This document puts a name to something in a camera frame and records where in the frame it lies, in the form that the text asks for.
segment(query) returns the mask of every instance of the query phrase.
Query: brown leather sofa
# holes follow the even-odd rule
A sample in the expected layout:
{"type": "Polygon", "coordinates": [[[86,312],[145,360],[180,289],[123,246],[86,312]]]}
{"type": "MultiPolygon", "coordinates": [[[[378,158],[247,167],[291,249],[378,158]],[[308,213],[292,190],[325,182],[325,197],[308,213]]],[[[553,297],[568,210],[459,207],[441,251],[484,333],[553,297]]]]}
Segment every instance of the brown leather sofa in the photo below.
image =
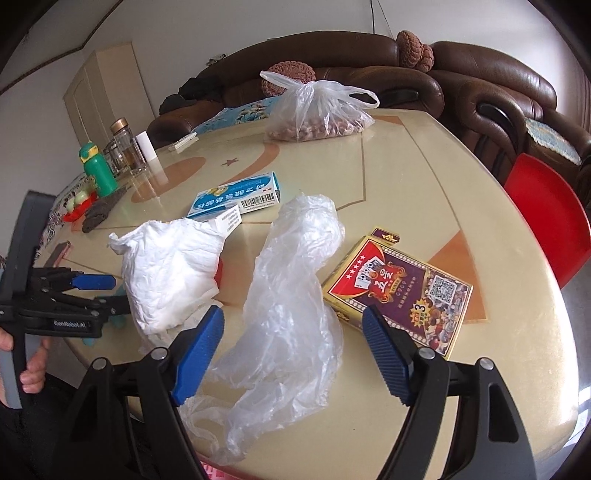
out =
{"type": "Polygon", "coordinates": [[[583,205],[591,200],[591,134],[556,111],[556,92],[520,61],[491,48],[439,41],[428,73],[443,89],[439,121],[503,183],[515,157],[530,153],[550,165],[574,188],[583,205]],[[525,117],[543,122],[579,153],[581,166],[536,144],[525,117]]]}
{"type": "Polygon", "coordinates": [[[437,118],[443,111],[440,86],[429,75],[398,67],[398,46],[383,35],[316,31],[273,38],[237,51],[203,70],[224,85],[222,103],[200,100],[160,115],[148,127],[155,148],[187,135],[224,107],[239,107],[265,97],[261,70],[286,60],[310,65],[317,79],[335,80],[371,90],[385,108],[423,110],[437,118]]]}

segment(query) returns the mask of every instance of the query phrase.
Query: hanging wire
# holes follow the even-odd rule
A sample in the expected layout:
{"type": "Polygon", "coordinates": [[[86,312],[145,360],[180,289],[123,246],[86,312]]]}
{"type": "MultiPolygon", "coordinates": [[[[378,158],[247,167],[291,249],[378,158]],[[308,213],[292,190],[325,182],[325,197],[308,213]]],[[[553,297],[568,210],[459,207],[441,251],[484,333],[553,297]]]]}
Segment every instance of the hanging wire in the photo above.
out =
{"type": "Polygon", "coordinates": [[[375,33],[374,0],[369,0],[369,6],[371,7],[371,27],[375,33]]]}
{"type": "Polygon", "coordinates": [[[386,14],[384,13],[384,9],[382,8],[382,3],[378,0],[378,5],[379,5],[379,9],[382,11],[382,15],[384,16],[384,20],[386,21],[386,25],[388,26],[388,31],[390,32],[390,38],[394,38],[394,35],[392,35],[392,30],[390,29],[390,24],[388,23],[388,19],[386,18],[386,14]]]}

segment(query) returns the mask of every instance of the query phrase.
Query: white cabinet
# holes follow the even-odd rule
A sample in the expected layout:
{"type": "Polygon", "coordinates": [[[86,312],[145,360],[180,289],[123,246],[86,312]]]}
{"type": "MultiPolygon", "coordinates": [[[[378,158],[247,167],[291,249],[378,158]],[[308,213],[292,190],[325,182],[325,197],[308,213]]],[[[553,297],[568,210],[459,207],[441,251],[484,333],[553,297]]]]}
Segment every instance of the white cabinet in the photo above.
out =
{"type": "Polygon", "coordinates": [[[154,120],[131,43],[93,52],[72,80],[64,102],[80,145],[103,149],[109,127],[124,116],[137,135],[154,120]]]}

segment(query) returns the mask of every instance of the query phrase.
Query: gray cloth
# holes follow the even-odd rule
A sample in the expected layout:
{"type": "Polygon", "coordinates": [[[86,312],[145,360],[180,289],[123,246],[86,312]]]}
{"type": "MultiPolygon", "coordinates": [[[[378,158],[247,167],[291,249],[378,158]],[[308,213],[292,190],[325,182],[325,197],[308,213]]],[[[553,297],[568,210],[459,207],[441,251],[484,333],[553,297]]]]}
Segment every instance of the gray cloth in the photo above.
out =
{"type": "Polygon", "coordinates": [[[127,187],[121,187],[110,195],[107,195],[106,197],[98,199],[96,202],[94,202],[86,211],[86,218],[84,219],[84,222],[82,222],[82,231],[84,233],[91,232],[102,222],[107,220],[109,213],[113,207],[117,205],[117,202],[121,200],[123,195],[125,195],[126,191],[127,187]]]}

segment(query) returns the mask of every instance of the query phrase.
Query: glass jar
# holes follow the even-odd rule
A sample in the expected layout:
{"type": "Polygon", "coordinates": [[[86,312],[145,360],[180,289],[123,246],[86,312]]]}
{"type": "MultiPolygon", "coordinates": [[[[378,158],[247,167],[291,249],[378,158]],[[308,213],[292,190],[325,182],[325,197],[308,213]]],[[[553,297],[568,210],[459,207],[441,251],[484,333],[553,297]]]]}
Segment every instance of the glass jar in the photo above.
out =
{"type": "Polygon", "coordinates": [[[113,172],[113,176],[115,178],[121,176],[128,170],[128,165],[125,162],[123,154],[117,147],[115,143],[115,139],[111,140],[109,144],[103,150],[103,156],[105,160],[109,164],[111,171],[113,172]]]}
{"type": "Polygon", "coordinates": [[[138,144],[125,118],[119,118],[111,125],[113,139],[119,151],[129,166],[132,175],[137,175],[146,169],[144,156],[139,150],[138,144]]]}

